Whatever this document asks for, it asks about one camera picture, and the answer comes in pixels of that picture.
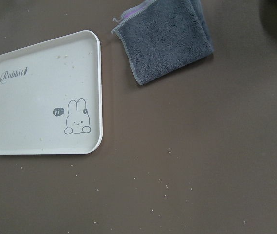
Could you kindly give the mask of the cream rabbit tray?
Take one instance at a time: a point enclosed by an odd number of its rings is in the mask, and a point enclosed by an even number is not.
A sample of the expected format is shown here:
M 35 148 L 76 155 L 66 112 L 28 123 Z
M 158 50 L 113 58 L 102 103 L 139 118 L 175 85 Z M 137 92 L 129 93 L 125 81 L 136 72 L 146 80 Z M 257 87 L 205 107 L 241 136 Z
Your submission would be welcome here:
M 0 155 L 88 154 L 102 137 L 101 48 L 94 32 L 0 55 Z

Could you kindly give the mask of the grey folded cloth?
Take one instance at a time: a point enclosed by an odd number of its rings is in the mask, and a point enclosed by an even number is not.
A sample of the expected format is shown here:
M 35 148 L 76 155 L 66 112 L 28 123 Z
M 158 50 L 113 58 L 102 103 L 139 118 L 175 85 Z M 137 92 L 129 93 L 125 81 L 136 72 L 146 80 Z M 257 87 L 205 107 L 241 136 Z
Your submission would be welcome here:
M 147 84 L 214 51 L 199 0 L 145 0 L 113 21 L 136 82 Z

